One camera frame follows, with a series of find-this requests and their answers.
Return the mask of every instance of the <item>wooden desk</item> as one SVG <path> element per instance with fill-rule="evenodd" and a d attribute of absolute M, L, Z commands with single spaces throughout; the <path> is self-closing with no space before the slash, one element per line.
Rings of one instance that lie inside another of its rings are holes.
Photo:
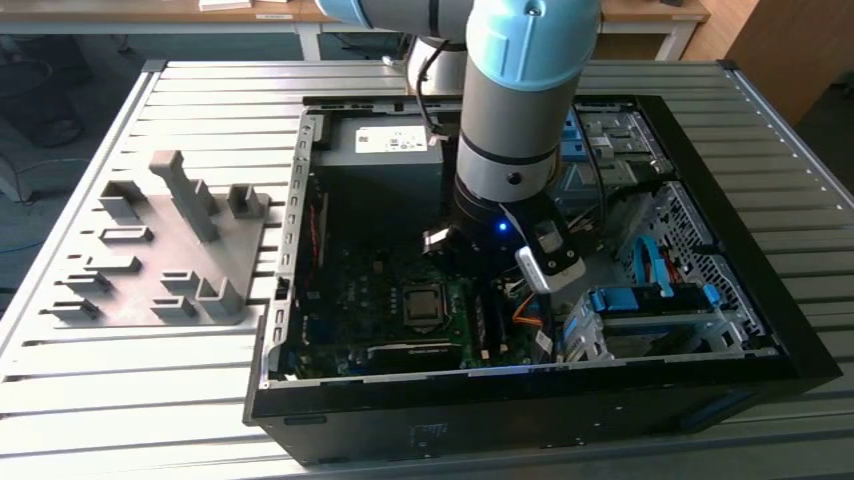
<path fill-rule="evenodd" d="M 257 2 L 253 8 L 199 11 L 199 0 L 0 0 L 5 33 L 9 22 L 41 24 L 300 22 L 314 0 Z"/>
<path fill-rule="evenodd" d="M 636 35 L 651 36 L 659 35 L 664 37 L 664 41 L 653 38 L 657 42 L 657 51 L 652 54 L 656 60 L 676 61 L 683 58 L 683 52 L 692 40 L 692 35 L 697 26 L 709 20 L 709 10 L 701 3 L 701 0 L 685 0 L 683 7 L 672 7 L 660 2 L 660 0 L 602 0 L 602 16 L 605 25 L 602 33 L 609 35 Z M 321 27 L 321 33 L 330 32 L 330 25 L 341 25 L 336 20 L 324 15 L 318 6 L 309 3 L 302 12 L 301 18 L 304 22 L 314 22 Z M 372 30 L 352 29 L 349 31 L 368 32 Z M 633 38 L 629 43 L 638 39 L 641 43 L 649 44 L 648 39 Z M 610 51 L 620 51 L 626 47 L 626 42 L 614 42 L 604 38 L 602 46 Z M 612 52 L 605 52 L 605 56 L 610 56 Z"/>
<path fill-rule="evenodd" d="M 687 0 L 681 8 L 659 0 L 602 1 L 602 33 L 661 35 L 657 60 L 679 60 L 697 25 L 709 19 L 700 0 Z M 321 60 L 321 33 L 373 31 L 336 22 L 314 0 L 257 2 L 216 12 L 201 12 L 198 0 L 0 0 L 0 33 L 296 33 L 306 60 Z"/>

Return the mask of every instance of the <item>blue latch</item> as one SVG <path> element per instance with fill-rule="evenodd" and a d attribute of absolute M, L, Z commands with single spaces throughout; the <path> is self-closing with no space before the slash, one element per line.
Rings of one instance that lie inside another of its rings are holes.
<path fill-rule="evenodd" d="M 724 304 L 724 301 L 721 300 L 721 293 L 715 285 L 704 285 L 704 293 L 707 294 L 707 298 L 709 299 L 709 303 L 713 307 L 717 308 Z"/>

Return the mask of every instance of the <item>sticker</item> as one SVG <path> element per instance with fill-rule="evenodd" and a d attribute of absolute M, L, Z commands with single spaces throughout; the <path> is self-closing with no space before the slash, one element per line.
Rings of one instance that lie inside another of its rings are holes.
<path fill-rule="evenodd" d="M 537 344 L 541 346 L 544 350 L 546 350 L 546 353 L 552 353 L 552 347 L 554 347 L 554 342 L 552 341 L 552 338 L 549 338 L 549 336 L 544 333 L 542 330 L 537 332 Z"/>
<path fill-rule="evenodd" d="M 294 20 L 294 15 L 260 13 L 258 15 L 256 15 L 256 18 L 258 20 Z"/>
<path fill-rule="evenodd" d="M 409 127 L 364 127 L 357 130 L 357 153 L 426 152 L 428 129 Z"/>

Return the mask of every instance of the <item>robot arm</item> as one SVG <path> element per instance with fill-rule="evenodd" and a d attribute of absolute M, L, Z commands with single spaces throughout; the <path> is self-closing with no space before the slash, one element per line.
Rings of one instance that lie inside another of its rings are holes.
<path fill-rule="evenodd" d="M 474 223 L 508 218 L 533 289 L 553 293 L 585 272 L 566 221 L 545 193 L 600 0 L 318 0 L 342 21 L 466 39 L 469 66 L 456 197 Z"/>

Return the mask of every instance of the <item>desk leg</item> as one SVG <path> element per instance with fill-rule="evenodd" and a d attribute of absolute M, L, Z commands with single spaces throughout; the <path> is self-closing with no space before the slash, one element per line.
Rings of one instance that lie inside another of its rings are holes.
<path fill-rule="evenodd" d="M 696 22 L 676 22 L 673 31 L 668 34 L 668 38 L 663 43 L 656 60 L 660 62 L 677 62 L 683 59 L 685 48 L 692 41 L 692 35 L 697 29 Z"/>
<path fill-rule="evenodd" d="M 321 25 L 318 23 L 298 23 L 297 34 L 304 47 L 304 60 L 321 61 Z"/>

